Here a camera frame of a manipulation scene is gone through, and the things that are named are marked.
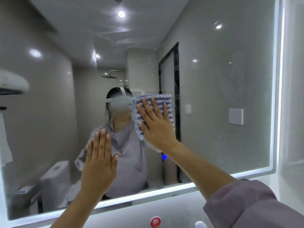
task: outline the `gray shirt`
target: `gray shirt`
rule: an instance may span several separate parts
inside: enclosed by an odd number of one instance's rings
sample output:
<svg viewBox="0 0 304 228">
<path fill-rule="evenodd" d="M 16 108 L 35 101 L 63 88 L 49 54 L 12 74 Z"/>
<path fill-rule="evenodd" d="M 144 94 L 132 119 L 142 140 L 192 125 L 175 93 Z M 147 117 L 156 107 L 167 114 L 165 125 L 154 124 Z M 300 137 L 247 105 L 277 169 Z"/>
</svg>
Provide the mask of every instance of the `gray shirt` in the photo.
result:
<svg viewBox="0 0 304 228">
<path fill-rule="evenodd" d="M 112 155 L 119 154 L 116 179 L 105 195 L 116 198 L 138 193 L 146 184 L 147 167 L 145 145 L 143 141 L 139 140 L 135 132 L 134 122 L 131 121 L 118 133 L 114 133 L 113 122 L 97 127 L 92 131 L 89 141 L 94 138 L 95 132 L 103 128 L 106 128 L 111 136 Z M 87 146 L 88 144 L 75 160 L 76 167 L 81 171 L 87 155 Z"/>
<path fill-rule="evenodd" d="M 304 216 L 280 203 L 257 180 L 239 180 L 214 193 L 204 211 L 215 228 L 300 228 Z"/>
</svg>

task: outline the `dark hair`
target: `dark hair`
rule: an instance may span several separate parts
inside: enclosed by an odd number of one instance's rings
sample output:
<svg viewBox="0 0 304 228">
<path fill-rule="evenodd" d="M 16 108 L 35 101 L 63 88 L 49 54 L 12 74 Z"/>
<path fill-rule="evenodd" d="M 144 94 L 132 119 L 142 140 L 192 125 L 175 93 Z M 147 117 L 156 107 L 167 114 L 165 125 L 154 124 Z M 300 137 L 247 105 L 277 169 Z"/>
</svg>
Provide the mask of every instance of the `dark hair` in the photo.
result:
<svg viewBox="0 0 304 228">
<path fill-rule="evenodd" d="M 132 92 L 127 87 L 124 87 L 124 90 L 125 90 L 127 95 L 133 96 Z M 113 97 L 116 97 L 116 96 L 119 96 L 119 95 L 122 95 L 122 94 L 123 93 L 122 93 L 120 87 L 114 87 L 114 88 L 110 89 L 110 91 L 108 92 L 107 98 L 113 98 Z M 111 116 L 111 111 L 109 109 L 109 103 L 106 103 L 105 107 L 106 107 L 106 110 L 107 110 L 108 115 L 109 115 L 108 122 L 110 122 L 112 120 L 112 116 Z"/>
</svg>

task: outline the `shower arm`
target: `shower arm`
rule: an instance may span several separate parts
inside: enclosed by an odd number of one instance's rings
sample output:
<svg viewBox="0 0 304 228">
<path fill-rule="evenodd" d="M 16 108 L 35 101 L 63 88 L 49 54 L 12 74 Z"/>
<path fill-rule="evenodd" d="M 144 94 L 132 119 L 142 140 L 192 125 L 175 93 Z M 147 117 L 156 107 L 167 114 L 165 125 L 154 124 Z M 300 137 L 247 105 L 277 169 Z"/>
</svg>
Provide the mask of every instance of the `shower arm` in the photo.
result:
<svg viewBox="0 0 304 228">
<path fill-rule="evenodd" d="M 111 70 L 109 76 L 111 76 L 111 72 L 123 72 L 124 73 L 123 74 L 124 75 L 124 77 L 123 77 L 124 78 L 124 80 L 123 80 L 124 81 L 124 87 L 127 87 L 126 86 L 126 76 L 125 76 L 125 72 L 123 70 Z"/>
</svg>

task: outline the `ceiling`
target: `ceiling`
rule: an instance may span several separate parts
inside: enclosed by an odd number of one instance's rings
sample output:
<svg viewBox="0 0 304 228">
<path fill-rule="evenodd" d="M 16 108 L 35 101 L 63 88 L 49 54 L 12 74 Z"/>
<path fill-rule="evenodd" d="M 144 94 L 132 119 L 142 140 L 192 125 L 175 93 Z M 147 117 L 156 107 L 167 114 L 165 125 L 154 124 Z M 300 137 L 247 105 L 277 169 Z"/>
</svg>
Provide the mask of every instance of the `ceiling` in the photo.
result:
<svg viewBox="0 0 304 228">
<path fill-rule="evenodd" d="M 73 65 L 126 65 L 128 48 L 157 49 L 189 0 L 31 0 Z M 120 18 L 118 12 L 125 11 Z"/>
</svg>

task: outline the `hand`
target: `hand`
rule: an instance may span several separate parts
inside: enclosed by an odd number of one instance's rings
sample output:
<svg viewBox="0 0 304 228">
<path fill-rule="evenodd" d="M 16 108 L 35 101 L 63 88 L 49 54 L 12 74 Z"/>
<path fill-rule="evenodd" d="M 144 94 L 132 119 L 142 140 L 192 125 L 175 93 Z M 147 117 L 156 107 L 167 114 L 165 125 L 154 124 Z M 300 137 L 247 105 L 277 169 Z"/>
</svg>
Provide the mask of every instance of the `hand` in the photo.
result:
<svg viewBox="0 0 304 228">
<path fill-rule="evenodd" d="M 96 132 L 88 145 L 80 192 L 97 204 L 116 178 L 117 160 L 118 154 L 112 157 L 111 137 L 106 129 Z"/>
<path fill-rule="evenodd" d="M 139 127 L 154 148 L 166 153 L 177 143 L 174 128 L 168 117 L 168 107 L 164 104 L 163 116 L 154 98 L 151 99 L 154 111 L 145 98 L 141 100 L 144 108 L 140 105 L 136 107 L 148 127 L 142 122 L 139 122 Z"/>
</svg>

